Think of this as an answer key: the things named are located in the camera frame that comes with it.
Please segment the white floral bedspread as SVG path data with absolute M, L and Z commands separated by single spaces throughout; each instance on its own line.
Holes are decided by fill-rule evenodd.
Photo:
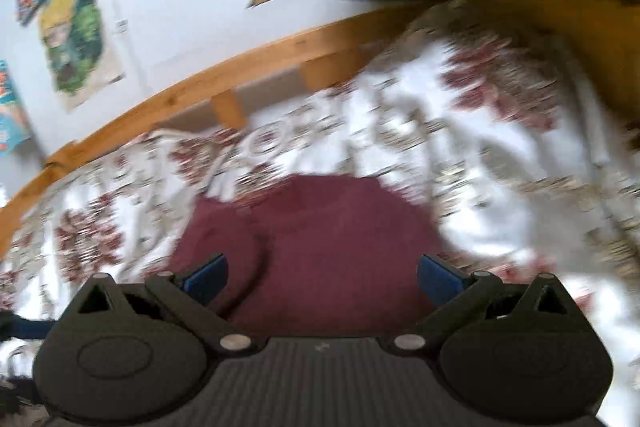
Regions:
M 245 202 L 296 174 L 374 176 L 417 206 L 461 269 L 552 261 L 614 360 L 603 419 L 639 421 L 639 151 L 561 31 L 500 5 L 437 5 L 367 46 L 355 76 L 311 91 L 299 68 L 207 102 L 52 183 L 1 248 L 1 306 L 61 313 L 94 271 L 168 265 L 198 196 Z

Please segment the maroon garment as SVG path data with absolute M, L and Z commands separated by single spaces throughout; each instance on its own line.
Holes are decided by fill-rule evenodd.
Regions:
M 427 211 L 378 180 L 293 176 L 245 202 L 198 198 L 168 268 L 224 255 L 210 309 L 252 335 L 377 336 L 433 310 L 416 268 L 441 250 Z

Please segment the blue poster at left edge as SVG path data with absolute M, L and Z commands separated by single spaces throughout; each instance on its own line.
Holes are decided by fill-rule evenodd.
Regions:
M 13 88 L 6 61 L 0 61 L 0 153 L 12 153 L 14 148 L 32 137 L 28 119 Z

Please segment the blond cartoon character poster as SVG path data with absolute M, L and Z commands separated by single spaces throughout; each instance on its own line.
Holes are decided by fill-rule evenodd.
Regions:
M 54 93 L 65 112 L 125 78 L 99 0 L 47 0 L 38 29 Z

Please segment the wooden bed frame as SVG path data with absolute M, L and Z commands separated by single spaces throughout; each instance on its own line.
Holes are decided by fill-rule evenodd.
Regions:
M 620 113 L 638 118 L 639 0 L 492 1 L 508 11 L 524 11 L 545 28 L 557 29 L 570 38 L 591 67 L 605 100 Z M 85 140 L 64 145 L 2 208 L 1 248 L 9 248 L 24 213 L 67 173 L 201 102 L 209 103 L 223 124 L 239 128 L 245 117 L 236 89 L 285 69 L 299 68 L 311 91 L 349 80 L 372 57 L 368 44 L 399 36 L 410 20 L 432 4 L 430 0 L 395 3 L 267 43 L 197 72 L 128 110 Z

